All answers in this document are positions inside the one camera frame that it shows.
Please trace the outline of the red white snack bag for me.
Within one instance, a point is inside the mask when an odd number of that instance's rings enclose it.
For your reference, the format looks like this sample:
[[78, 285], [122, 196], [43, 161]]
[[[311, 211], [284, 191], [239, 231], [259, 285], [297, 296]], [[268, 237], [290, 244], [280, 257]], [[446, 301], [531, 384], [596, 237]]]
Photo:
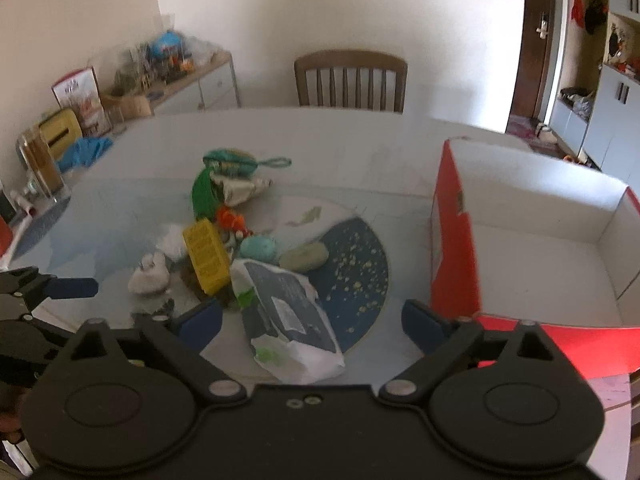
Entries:
[[75, 113], [84, 136], [98, 138], [111, 131], [112, 124], [102, 104], [96, 73], [91, 66], [66, 74], [51, 90], [61, 108], [70, 108]]

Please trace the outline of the white drawer sideboard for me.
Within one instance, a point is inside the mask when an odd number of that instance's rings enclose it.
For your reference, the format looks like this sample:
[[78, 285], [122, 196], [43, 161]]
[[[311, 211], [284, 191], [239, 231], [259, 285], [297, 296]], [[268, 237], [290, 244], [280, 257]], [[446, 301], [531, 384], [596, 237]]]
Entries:
[[107, 110], [118, 108], [125, 120], [241, 107], [232, 55], [228, 51], [217, 52], [208, 65], [171, 84], [157, 81], [145, 92], [128, 96], [102, 94], [101, 100]]

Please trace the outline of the green tassel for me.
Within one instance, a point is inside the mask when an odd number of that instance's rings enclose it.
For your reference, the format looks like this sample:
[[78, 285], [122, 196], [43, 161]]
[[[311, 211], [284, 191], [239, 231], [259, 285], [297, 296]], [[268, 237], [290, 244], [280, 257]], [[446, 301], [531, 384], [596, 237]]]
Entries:
[[196, 177], [191, 188], [191, 204], [196, 221], [215, 221], [218, 209], [224, 204], [218, 186], [210, 176], [210, 169], [204, 168]]

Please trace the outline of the white blue plastic pouch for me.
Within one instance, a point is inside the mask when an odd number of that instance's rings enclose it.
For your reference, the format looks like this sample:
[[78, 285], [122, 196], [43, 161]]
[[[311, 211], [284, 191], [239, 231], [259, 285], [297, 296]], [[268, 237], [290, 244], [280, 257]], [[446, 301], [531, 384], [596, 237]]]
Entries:
[[340, 376], [346, 363], [318, 292], [302, 274], [253, 259], [230, 266], [254, 361], [289, 385]]

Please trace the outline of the yellow rectangular box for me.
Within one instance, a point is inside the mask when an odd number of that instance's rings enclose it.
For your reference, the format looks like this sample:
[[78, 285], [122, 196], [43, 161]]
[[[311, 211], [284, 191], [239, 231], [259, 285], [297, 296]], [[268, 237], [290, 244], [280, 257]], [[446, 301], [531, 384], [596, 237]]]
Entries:
[[198, 220], [182, 233], [198, 284], [207, 296], [214, 296], [230, 281], [230, 260], [216, 226]]

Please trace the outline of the red phone case box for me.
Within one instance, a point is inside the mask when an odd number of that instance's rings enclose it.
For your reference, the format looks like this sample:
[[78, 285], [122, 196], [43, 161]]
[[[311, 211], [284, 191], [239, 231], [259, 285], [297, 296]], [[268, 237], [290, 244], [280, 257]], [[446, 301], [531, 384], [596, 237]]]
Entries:
[[13, 232], [8, 224], [0, 217], [0, 256], [3, 256], [12, 244]]

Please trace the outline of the blue globe toy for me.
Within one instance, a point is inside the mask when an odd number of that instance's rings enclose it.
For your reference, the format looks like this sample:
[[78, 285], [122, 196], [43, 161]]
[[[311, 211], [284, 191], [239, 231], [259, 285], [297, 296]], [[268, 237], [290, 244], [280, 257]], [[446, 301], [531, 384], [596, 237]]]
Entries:
[[172, 56], [182, 55], [183, 36], [168, 30], [150, 43], [150, 51], [153, 58], [162, 60], [163, 58], [171, 58]]

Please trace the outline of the white wall cabinet unit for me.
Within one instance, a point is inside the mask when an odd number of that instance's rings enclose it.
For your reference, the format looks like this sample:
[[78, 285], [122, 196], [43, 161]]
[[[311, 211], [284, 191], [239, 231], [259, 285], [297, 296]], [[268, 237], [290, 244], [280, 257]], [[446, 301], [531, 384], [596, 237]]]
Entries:
[[639, 0], [563, 0], [548, 125], [574, 162], [639, 189]]

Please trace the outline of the red patterned rug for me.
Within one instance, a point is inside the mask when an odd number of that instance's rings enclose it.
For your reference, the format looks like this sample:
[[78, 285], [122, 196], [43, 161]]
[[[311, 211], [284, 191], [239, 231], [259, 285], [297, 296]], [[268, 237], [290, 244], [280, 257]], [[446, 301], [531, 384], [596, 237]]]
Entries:
[[534, 152], [550, 155], [555, 152], [556, 145], [539, 139], [536, 130], [537, 124], [536, 119], [510, 115], [506, 123], [506, 134], [516, 136]]

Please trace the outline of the yellow tissue box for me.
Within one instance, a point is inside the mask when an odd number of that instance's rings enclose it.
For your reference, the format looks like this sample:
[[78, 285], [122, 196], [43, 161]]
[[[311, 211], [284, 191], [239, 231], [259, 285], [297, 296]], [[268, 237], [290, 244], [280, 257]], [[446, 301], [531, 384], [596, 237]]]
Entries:
[[39, 124], [39, 130], [55, 160], [82, 138], [82, 129], [75, 112], [62, 108]]

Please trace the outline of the wooden slat-back chair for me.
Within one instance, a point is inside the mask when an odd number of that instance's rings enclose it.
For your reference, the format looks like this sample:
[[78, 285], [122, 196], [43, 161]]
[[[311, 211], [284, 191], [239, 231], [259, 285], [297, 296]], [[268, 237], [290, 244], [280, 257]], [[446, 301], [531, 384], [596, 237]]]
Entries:
[[395, 114], [405, 110], [408, 64], [398, 56], [321, 50], [296, 58], [293, 67], [300, 106]]

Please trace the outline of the red white cardboard box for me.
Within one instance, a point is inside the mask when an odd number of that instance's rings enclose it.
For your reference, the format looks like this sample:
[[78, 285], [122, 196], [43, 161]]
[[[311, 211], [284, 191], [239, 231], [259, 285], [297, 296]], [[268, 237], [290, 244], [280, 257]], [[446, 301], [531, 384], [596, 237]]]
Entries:
[[490, 330], [539, 323], [584, 376], [639, 368], [639, 201], [583, 166], [468, 139], [442, 147], [431, 306]]

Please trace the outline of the teal embroidered sachet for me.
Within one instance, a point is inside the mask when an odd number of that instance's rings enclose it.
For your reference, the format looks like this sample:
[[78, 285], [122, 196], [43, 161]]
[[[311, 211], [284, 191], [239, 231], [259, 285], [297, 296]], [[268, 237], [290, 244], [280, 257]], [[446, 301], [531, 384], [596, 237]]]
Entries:
[[258, 168], [283, 169], [292, 166], [287, 157], [273, 157], [259, 160], [253, 155], [234, 148], [217, 148], [203, 156], [204, 165], [215, 174], [226, 177], [248, 178]]

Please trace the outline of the teal round case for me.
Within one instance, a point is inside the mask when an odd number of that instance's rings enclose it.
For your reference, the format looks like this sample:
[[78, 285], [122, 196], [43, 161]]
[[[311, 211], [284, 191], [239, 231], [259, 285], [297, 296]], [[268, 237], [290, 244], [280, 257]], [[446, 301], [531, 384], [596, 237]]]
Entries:
[[273, 263], [277, 259], [277, 242], [271, 236], [253, 235], [242, 240], [239, 257], [264, 263]]

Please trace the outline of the blue rubber gloves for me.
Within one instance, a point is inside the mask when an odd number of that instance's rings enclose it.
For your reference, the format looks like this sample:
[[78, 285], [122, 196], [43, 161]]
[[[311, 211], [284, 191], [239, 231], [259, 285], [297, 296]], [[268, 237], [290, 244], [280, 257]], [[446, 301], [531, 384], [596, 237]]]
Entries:
[[111, 147], [113, 141], [107, 136], [105, 138], [81, 138], [75, 141], [58, 161], [58, 169], [61, 172], [70, 171], [74, 168], [92, 166]]

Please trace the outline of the white crystal bag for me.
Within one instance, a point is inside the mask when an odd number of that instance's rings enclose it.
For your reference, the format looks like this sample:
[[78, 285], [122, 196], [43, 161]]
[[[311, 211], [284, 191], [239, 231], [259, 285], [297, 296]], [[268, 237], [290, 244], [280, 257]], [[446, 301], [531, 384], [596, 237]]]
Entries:
[[184, 226], [177, 223], [163, 224], [160, 228], [160, 237], [155, 248], [173, 263], [182, 261], [188, 255], [183, 231]]

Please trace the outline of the orange carrot charm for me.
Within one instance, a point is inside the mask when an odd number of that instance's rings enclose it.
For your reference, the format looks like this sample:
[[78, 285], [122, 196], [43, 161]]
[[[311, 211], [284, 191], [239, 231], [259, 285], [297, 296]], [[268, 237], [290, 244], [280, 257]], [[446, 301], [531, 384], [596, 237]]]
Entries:
[[239, 237], [240, 240], [245, 240], [247, 237], [253, 235], [253, 232], [247, 227], [242, 214], [238, 214], [226, 205], [218, 207], [215, 218], [218, 226], [222, 230], [233, 234], [235, 237]]

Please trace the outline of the glass jar brown contents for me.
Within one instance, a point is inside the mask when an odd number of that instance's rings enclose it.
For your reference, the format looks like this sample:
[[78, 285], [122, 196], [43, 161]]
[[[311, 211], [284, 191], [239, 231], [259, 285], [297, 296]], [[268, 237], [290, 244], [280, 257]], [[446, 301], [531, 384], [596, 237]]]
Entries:
[[65, 183], [40, 129], [33, 126], [25, 130], [17, 139], [17, 147], [43, 195], [49, 198], [60, 196]]

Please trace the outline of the brown woven coaster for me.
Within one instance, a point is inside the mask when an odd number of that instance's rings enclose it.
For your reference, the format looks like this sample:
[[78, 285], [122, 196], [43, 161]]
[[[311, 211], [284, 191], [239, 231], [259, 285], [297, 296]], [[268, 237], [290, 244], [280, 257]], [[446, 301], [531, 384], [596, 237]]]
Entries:
[[183, 284], [185, 284], [201, 302], [209, 299], [216, 299], [221, 304], [221, 307], [228, 308], [235, 300], [231, 283], [222, 286], [221, 289], [217, 290], [213, 295], [206, 294], [206, 292], [201, 288], [191, 261], [187, 261], [182, 266], [180, 270], [180, 278], [182, 279]]

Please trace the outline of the pale green soap bar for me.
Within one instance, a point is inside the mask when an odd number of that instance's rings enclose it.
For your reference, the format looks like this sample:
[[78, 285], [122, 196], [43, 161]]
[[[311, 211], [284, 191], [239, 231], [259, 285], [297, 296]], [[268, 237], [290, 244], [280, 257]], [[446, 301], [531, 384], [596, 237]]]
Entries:
[[321, 242], [313, 242], [284, 252], [280, 255], [278, 265], [288, 271], [306, 273], [320, 268], [328, 259], [329, 251], [326, 245]]

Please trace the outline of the brown wooden door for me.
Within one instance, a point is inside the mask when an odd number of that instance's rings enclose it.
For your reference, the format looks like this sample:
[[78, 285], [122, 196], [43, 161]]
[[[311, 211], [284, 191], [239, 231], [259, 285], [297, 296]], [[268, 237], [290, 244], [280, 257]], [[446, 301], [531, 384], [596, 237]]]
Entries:
[[534, 119], [542, 109], [552, 53], [555, 0], [524, 0], [518, 73], [509, 120]]

